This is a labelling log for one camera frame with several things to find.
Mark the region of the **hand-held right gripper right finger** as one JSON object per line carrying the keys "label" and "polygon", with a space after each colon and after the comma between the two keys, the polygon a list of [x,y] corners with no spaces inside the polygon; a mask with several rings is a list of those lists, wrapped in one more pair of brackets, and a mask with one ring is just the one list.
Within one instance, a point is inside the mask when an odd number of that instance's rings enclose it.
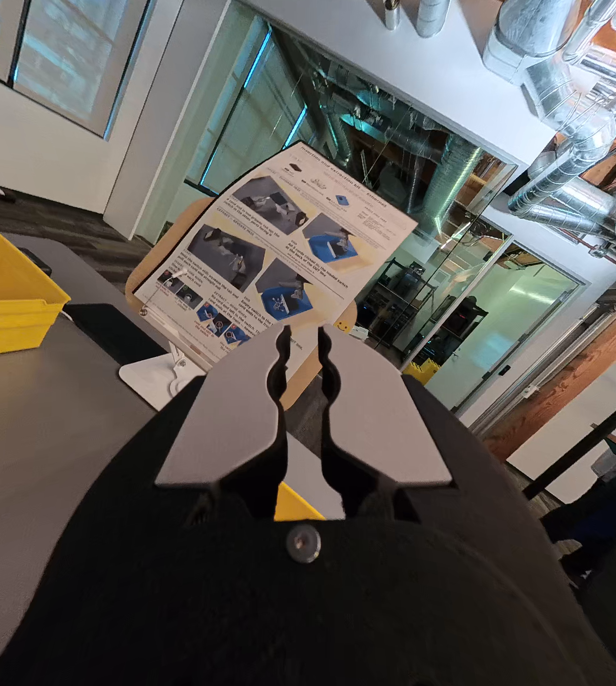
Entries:
{"label": "hand-held right gripper right finger", "polygon": [[453,476],[402,374],[335,327],[319,330],[321,471],[347,519],[393,517],[409,489],[446,488]]}

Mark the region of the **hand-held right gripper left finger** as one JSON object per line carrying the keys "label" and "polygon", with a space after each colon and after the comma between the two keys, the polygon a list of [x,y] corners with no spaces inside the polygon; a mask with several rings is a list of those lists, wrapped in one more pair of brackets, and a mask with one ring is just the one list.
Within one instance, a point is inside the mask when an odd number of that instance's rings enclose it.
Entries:
{"label": "hand-held right gripper left finger", "polygon": [[273,520],[288,466],[280,402],[291,328],[274,324],[208,372],[156,477],[159,488],[238,496],[250,514]]}

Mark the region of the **yellow bin with divider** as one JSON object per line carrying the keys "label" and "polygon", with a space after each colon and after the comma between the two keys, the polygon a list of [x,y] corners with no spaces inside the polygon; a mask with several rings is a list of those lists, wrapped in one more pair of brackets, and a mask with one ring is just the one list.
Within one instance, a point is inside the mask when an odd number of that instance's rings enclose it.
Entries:
{"label": "yellow bin with divider", "polygon": [[302,496],[296,493],[295,490],[285,482],[281,482],[278,486],[273,520],[275,522],[324,521],[326,518]]}

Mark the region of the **white stand base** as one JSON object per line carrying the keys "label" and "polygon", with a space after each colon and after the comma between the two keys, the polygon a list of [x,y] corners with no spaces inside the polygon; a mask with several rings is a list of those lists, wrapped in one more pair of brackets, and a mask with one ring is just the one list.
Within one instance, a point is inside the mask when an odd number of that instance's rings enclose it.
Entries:
{"label": "white stand base", "polygon": [[193,379],[206,375],[180,349],[169,345],[168,353],[123,365],[118,371],[122,382],[155,411],[162,410]]}

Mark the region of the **black table mat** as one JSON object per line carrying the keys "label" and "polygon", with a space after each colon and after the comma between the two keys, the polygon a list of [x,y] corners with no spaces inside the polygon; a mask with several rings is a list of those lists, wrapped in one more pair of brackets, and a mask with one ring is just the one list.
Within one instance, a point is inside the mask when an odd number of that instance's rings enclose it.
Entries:
{"label": "black table mat", "polygon": [[112,304],[68,303],[63,313],[120,366],[166,354],[165,348]]}

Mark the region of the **printed instruction sheet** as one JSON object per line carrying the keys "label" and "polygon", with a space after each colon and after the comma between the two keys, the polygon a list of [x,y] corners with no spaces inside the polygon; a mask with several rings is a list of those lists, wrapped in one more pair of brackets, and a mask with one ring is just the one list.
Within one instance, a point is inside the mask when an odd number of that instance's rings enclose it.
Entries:
{"label": "printed instruction sheet", "polygon": [[149,268],[141,313],[204,369],[290,327],[291,378],[417,226],[304,142],[230,184]]}

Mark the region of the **black pole stand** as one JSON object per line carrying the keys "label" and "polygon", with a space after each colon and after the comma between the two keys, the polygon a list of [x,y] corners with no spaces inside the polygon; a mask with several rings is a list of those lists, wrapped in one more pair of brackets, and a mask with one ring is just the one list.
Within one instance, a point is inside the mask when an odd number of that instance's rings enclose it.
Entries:
{"label": "black pole stand", "polygon": [[607,435],[616,429],[616,410],[607,418],[594,427],[587,435],[578,441],[563,456],[557,459],[547,470],[527,485],[522,493],[527,500],[533,499],[536,495],[544,492],[548,485],[564,474],[568,469],[575,465],[596,445],[604,441]]}

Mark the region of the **wooden beam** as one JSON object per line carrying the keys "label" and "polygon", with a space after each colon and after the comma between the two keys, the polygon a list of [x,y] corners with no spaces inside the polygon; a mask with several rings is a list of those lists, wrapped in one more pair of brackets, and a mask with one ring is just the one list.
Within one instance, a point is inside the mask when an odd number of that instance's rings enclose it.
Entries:
{"label": "wooden beam", "polygon": [[507,461],[615,362],[616,314],[553,378],[493,426],[485,447],[499,462]]}

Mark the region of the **yellow plastic bin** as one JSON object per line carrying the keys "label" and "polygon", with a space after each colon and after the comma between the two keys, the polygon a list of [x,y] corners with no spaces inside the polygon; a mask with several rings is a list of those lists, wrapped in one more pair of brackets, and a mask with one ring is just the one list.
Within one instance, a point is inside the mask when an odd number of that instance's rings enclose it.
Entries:
{"label": "yellow plastic bin", "polygon": [[61,287],[0,234],[0,354],[39,347],[69,302]]}

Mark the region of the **silver ventilation ducts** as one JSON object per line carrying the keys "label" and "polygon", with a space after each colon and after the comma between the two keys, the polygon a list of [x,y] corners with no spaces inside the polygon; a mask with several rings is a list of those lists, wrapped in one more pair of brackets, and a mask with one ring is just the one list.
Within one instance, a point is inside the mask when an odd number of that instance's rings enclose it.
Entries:
{"label": "silver ventilation ducts", "polygon": [[616,138],[616,51],[596,45],[616,1],[593,1],[574,26],[577,1],[506,1],[483,53],[484,66],[520,86],[539,120],[561,135],[529,168],[528,182],[508,201],[523,219],[601,237],[616,250],[616,196],[582,175],[601,162]]}

